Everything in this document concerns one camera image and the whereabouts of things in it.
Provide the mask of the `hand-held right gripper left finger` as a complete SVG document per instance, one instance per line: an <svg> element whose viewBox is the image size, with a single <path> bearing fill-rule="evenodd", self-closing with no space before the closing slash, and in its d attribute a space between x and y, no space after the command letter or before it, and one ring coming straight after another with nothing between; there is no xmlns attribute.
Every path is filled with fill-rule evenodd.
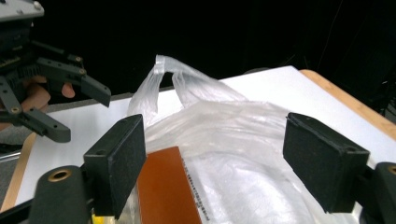
<svg viewBox="0 0 396 224"><path fill-rule="evenodd" d="M94 213L119 218L146 161L143 116L116 122L83 156Z"/></svg>

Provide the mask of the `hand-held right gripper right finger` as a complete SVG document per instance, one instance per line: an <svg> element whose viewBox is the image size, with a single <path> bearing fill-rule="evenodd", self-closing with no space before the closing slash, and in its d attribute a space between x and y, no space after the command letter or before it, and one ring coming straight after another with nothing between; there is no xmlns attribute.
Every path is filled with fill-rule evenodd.
<svg viewBox="0 0 396 224"><path fill-rule="evenodd" d="M352 187L370 152L325 125L298 113L287 115L283 158L328 213L348 213Z"/></svg>

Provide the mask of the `brown rectangular box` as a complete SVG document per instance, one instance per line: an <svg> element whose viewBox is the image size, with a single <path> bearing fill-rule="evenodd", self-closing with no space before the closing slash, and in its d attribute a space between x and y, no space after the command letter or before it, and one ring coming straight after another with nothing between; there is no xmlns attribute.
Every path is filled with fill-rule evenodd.
<svg viewBox="0 0 396 224"><path fill-rule="evenodd" d="M141 224L202 224L178 147L148 154L137 192Z"/></svg>

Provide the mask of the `clear smiley-face plastic bag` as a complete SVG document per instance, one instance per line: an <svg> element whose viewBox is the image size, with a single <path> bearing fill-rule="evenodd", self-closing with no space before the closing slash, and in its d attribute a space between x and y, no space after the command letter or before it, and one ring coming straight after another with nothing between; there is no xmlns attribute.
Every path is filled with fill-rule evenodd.
<svg viewBox="0 0 396 224"><path fill-rule="evenodd" d="M325 212L283 158L286 109L159 55L128 112L146 149L178 147L204 224L358 224Z"/></svg>

